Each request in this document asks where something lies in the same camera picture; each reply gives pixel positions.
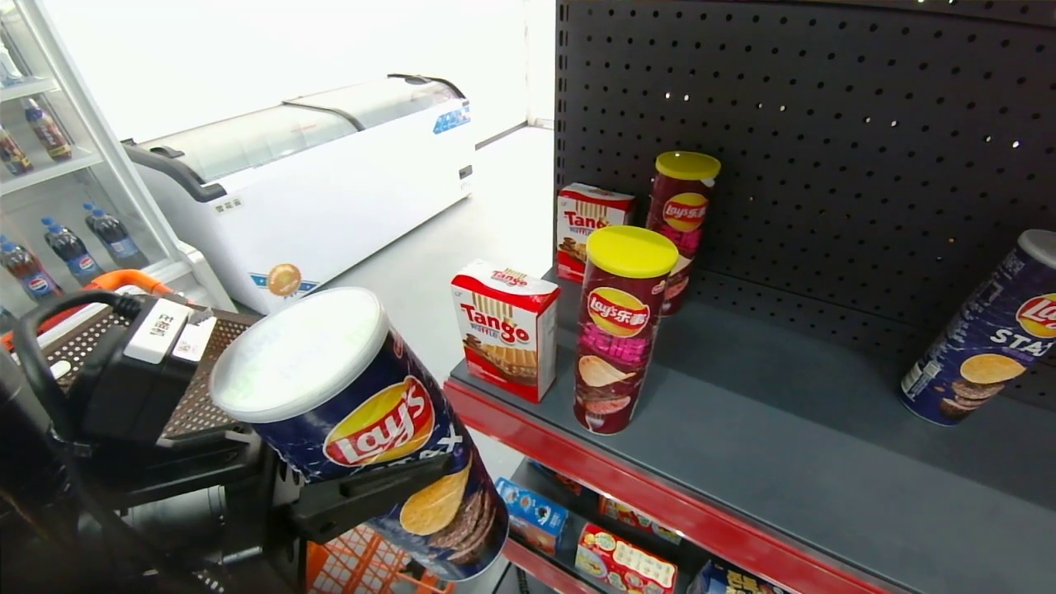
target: lay's stax can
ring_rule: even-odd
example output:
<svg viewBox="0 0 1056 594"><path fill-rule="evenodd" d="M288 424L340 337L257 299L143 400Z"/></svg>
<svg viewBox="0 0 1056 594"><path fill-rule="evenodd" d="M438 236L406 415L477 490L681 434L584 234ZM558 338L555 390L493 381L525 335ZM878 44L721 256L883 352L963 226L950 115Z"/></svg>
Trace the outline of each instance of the lay's stax can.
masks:
<svg viewBox="0 0 1056 594"><path fill-rule="evenodd" d="M1056 233L1019 236L993 276L902 379L902 403L957 425L1056 345Z"/></svg>
<svg viewBox="0 0 1056 594"><path fill-rule="evenodd" d="M309 483L452 453L447 476L367 523L450 581L497 558L506 505L373 293L332 289L265 317L220 356L209 390Z"/></svg>

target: glass door refrigerator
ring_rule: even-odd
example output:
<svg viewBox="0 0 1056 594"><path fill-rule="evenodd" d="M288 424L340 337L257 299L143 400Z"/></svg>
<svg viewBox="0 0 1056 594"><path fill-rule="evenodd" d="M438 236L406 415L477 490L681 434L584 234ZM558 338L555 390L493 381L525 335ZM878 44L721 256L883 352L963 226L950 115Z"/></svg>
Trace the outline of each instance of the glass door refrigerator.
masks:
<svg viewBox="0 0 1056 594"><path fill-rule="evenodd" d="M41 2L0 0L0 332L52 291L117 268L233 311L204 256L165 221Z"/></svg>

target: chest freezer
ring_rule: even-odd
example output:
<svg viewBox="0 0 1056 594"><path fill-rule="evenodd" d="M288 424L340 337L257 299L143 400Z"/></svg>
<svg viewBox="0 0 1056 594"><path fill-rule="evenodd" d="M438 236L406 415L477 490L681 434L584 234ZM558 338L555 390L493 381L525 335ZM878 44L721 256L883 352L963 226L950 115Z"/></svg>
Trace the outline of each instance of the chest freezer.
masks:
<svg viewBox="0 0 1056 594"><path fill-rule="evenodd" d="M176 235L272 313L471 191L469 100L393 75L126 151Z"/></svg>

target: potato chip can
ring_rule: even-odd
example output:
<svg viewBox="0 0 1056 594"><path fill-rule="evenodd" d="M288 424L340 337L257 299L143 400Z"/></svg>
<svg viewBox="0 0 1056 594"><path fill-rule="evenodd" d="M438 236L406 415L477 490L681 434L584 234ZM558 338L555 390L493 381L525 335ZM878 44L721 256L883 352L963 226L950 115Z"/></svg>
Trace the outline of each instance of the potato chip can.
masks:
<svg viewBox="0 0 1056 594"><path fill-rule="evenodd" d="M444 478L367 523L449 581L498 557L506 505L469 431L373 293L322 291L263 318L220 356L209 390L307 482L451 453Z"/></svg>
<svg viewBox="0 0 1056 594"><path fill-rule="evenodd" d="M630 423L677 259L671 240L641 227L612 225L587 238L572 409L587 430L616 433Z"/></svg>
<svg viewBox="0 0 1056 594"><path fill-rule="evenodd" d="M670 316L682 308L721 164L714 156L699 152L668 151L657 156L656 169L645 226L670 239L678 248L678 262L671 272L660 310L660 315Z"/></svg>
<svg viewBox="0 0 1056 594"><path fill-rule="evenodd" d="M1056 344L1056 233L1023 231L902 379L918 416L957 425Z"/></svg>

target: snack box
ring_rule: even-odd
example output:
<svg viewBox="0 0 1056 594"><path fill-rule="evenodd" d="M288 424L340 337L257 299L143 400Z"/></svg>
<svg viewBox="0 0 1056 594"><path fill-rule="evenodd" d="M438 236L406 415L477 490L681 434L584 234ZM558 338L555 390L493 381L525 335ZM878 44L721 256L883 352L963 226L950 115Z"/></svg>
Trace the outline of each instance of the snack box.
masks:
<svg viewBox="0 0 1056 594"><path fill-rule="evenodd" d="M622 524L642 532L650 532L667 542L678 544L682 541L682 537L675 534L674 531L661 526L653 521L652 518L636 512L615 499L601 496L598 499L598 511Z"/></svg>
<svg viewBox="0 0 1056 594"><path fill-rule="evenodd" d="M608 225L630 224L635 197L586 184L570 184L558 192L558 276L583 282L587 237Z"/></svg>
<svg viewBox="0 0 1056 594"><path fill-rule="evenodd" d="M498 479L495 488L510 512L510 530L535 549L557 555L568 511L507 479Z"/></svg>
<svg viewBox="0 0 1056 594"><path fill-rule="evenodd" d="M451 281L471 374L539 403L557 372L557 284L475 260Z"/></svg>
<svg viewBox="0 0 1056 594"><path fill-rule="evenodd" d="M725 561L708 561L685 594L792 594Z"/></svg>
<svg viewBox="0 0 1056 594"><path fill-rule="evenodd" d="M576 550L576 569L630 594L674 594L678 569L588 523Z"/></svg>

